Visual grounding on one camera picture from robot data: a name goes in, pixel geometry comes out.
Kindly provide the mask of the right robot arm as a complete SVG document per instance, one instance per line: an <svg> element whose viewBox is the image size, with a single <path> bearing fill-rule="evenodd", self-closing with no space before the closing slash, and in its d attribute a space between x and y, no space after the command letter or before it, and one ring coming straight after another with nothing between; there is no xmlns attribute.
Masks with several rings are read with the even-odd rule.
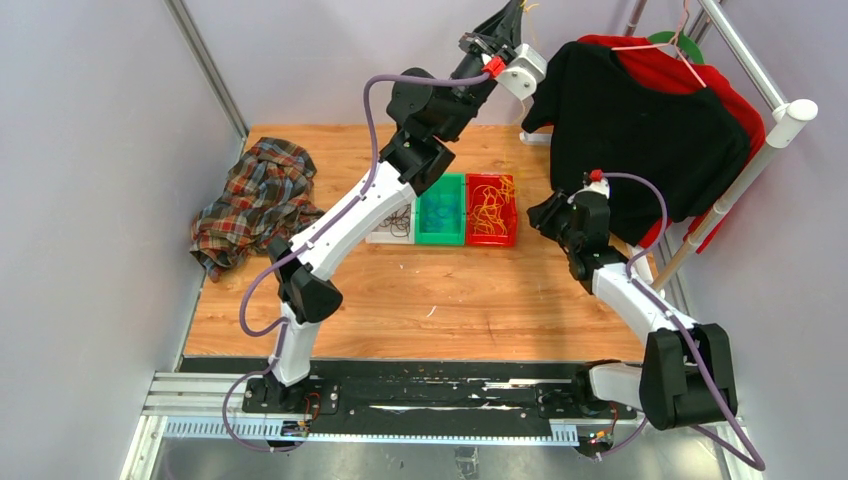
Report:
<svg viewBox="0 0 848 480"><path fill-rule="evenodd" d="M644 346L641 365L599 360L581 367L574 408L594 417L611 402L641 411L658 430L731 421L738 412L729 336L683 314L629 272L609 242L605 195L557 191L527 211L529 224L565 252L569 271L610 307Z"/></svg>

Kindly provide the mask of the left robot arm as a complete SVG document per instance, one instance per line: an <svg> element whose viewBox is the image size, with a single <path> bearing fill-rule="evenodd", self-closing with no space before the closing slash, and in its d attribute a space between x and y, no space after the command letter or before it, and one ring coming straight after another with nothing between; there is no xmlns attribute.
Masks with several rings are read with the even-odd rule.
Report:
<svg viewBox="0 0 848 480"><path fill-rule="evenodd" d="M268 400L283 413L306 400L302 382L321 323L341 306L337 267L389 214L410 205L453 162L458 140L518 57L523 4L509 1L459 41L465 55L446 79L421 68L379 74L363 88L372 159L364 177L315 224L272 256L264 271L279 282L280 332L269 358Z"/></svg>

